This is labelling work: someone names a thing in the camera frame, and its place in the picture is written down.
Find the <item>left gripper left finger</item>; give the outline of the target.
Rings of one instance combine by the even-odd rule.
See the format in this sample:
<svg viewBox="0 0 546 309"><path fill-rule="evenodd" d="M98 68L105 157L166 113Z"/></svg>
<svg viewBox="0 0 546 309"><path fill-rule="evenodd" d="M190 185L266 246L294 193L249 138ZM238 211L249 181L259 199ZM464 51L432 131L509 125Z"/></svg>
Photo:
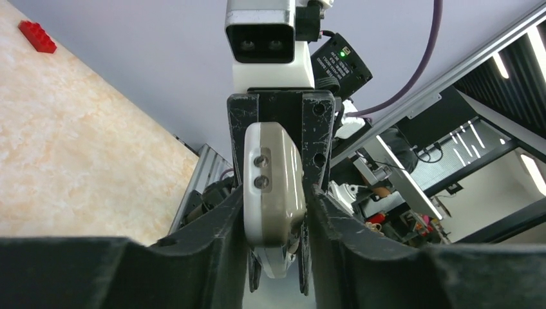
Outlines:
<svg viewBox="0 0 546 309"><path fill-rule="evenodd" d="M241 308L242 190L146 247L128 238L2 238L2 308Z"/></svg>

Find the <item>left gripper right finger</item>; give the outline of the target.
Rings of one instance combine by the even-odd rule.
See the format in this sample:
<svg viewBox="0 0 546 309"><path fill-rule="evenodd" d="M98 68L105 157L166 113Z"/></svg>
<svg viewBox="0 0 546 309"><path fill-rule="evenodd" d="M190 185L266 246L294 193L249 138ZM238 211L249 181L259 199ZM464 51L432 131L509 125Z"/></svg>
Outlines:
<svg viewBox="0 0 546 309"><path fill-rule="evenodd" d="M318 308L544 308L544 245L428 245L384 237L307 190Z"/></svg>

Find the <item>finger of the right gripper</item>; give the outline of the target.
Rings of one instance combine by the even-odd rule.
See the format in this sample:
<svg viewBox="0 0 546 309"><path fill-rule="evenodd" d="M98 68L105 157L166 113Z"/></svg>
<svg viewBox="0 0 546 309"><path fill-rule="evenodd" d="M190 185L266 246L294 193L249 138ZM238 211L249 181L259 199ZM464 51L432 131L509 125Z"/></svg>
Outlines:
<svg viewBox="0 0 546 309"><path fill-rule="evenodd" d="M310 208L315 185L322 185L326 166L330 159L336 99L327 90L301 90L301 141L299 151L303 163L303 188L305 205ZM300 244L297 251L299 289L309 294L310 244L307 210L300 228Z"/></svg>
<svg viewBox="0 0 546 309"><path fill-rule="evenodd" d="M258 106L258 94L233 94L227 99L234 177L237 187L241 187L243 183L245 132L252 123L259 120ZM253 293L259 287L262 267L254 255L252 247L249 247L247 267L249 290L250 293Z"/></svg>

